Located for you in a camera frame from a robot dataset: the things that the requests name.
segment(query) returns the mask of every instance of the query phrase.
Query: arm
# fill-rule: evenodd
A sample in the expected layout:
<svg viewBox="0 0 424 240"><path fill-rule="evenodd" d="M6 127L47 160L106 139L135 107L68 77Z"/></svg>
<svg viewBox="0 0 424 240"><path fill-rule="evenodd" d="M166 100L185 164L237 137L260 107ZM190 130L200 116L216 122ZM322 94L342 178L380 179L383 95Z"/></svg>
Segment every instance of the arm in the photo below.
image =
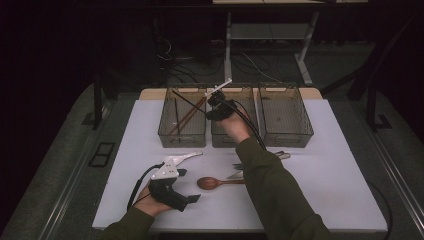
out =
<svg viewBox="0 0 424 240"><path fill-rule="evenodd" d="M149 239L148 231L155 216L172 209L152 198L147 186L140 192L137 199L119 222L112 223L103 231L100 240Z"/></svg>
<svg viewBox="0 0 424 240"><path fill-rule="evenodd" d="M249 196L269 239L333 239L294 177L274 154L263 150L242 119L219 123L236 143Z"/></svg>

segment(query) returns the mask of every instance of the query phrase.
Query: white table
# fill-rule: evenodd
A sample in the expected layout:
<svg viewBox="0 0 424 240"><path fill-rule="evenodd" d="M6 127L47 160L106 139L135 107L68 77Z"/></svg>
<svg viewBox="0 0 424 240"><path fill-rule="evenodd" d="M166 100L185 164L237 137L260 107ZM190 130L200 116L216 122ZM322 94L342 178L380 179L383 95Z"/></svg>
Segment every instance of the white table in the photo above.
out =
<svg viewBox="0 0 424 240"><path fill-rule="evenodd" d="M386 221L329 103L313 96L304 103L315 132L306 148L269 147L268 150L284 149L292 155L283 160L284 166L297 179L312 208L331 231L387 231ZM157 135L162 106L163 100L135 103L93 227L103 229L121 219L137 179L147 168L167 155L202 151L202 156L178 166L188 172L173 185L174 190L185 196L201 194L199 201L189 204L184 212L174 210L161 214L152 232L263 231L244 185L224 185L212 191L201 190L196 185L201 177L224 179L236 173L232 164L239 160L234 149L212 147L210 124L207 124L205 148L162 148Z"/></svg>

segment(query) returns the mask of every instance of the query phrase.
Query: transparent box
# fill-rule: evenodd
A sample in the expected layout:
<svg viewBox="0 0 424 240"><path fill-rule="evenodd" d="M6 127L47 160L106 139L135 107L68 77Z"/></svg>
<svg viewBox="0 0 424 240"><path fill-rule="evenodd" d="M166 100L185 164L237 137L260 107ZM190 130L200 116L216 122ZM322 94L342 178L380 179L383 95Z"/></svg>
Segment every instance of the transparent box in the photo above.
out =
<svg viewBox="0 0 424 240"><path fill-rule="evenodd" d="M260 83L258 95L265 146L306 147L314 131L296 84Z"/></svg>
<svg viewBox="0 0 424 240"><path fill-rule="evenodd" d="M235 100L237 108L243 108L249 115L249 119L258 129L258 118L256 115L255 99L253 94L253 86L246 83L231 83L221 89L226 100ZM211 121L212 146L215 148L232 148L237 144L228 136L222 127L216 125L215 121Z"/></svg>
<svg viewBox="0 0 424 240"><path fill-rule="evenodd" d="M175 84L168 87L158 130L164 148L206 146L206 117L197 110L206 111L205 93L206 84Z"/></svg>

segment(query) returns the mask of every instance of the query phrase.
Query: wooden chopstick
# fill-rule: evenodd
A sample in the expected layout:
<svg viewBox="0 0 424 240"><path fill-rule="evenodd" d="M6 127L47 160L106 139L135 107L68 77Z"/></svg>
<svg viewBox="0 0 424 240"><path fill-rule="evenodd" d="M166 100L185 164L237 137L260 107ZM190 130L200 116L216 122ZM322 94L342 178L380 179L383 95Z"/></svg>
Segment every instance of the wooden chopstick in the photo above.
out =
<svg viewBox="0 0 424 240"><path fill-rule="evenodd" d="M168 135L171 135L178 128L180 128L180 130L182 130L187 125L187 123L190 121L190 119L194 116L194 114L196 114L196 111L198 110L198 108L200 108L205 101L206 101L206 97L202 97L196 103L196 107L192 107L190 109L190 111L188 111L186 113L186 115L184 115L184 117L178 122L178 124L174 128L171 129L171 131L168 133Z"/></svg>

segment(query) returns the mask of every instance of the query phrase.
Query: table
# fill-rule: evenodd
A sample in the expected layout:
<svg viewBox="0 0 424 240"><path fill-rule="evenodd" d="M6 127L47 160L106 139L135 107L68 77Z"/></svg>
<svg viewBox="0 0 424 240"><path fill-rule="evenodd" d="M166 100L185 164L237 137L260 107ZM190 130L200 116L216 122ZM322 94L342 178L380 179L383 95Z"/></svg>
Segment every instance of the table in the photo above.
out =
<svg viewBox="0 0 424 240"><path fill-rule="evenodd" d="M331 231L386 231L386 221L329 103L320 99L316 89L301 89L301 93L314 136L305 148L269 147L268 150L285 150L292 155L284 160L285 168L297 179L312 208L322 216ZM211 146L210 124L206 130L205 148L162 148L157 129L164 94L165 89L146 89L136 101L93 227L103 229L125 214L132 188L148 167L159 163L167 155L202 151L202 156L190 158L179 165L188 172L173 185L185 196L201 194L199 201L188 205L184 212L168 211L158 216L151 228L152 233L263 231L245 186L224 185L205 191L196 185L201 177L223 179L237 172L232 168L233 163L239 162L234 149Z"/></svg>
<svg viewBox="0 0 424 240"><path fill-rule="evenodd" d="M347 1L336 0L335 3L341 4ZM354 0L349 2L366 3L368 0ZM308 0L213 0L214 4L311 4L314 1ZM306 23L286 23L286 24L245 24L232 23L231 12L227 16L227 33L226 33L226 51L224 60L224 79L232 78L230 46L231 39L301 39L303 46L299 53L294 54L297 67L306 86L312 86L312 78L309 75L308 68L304 62L306 52L308 51L315 25L318 21L319 11L314 11L310 21Z"/></svg>

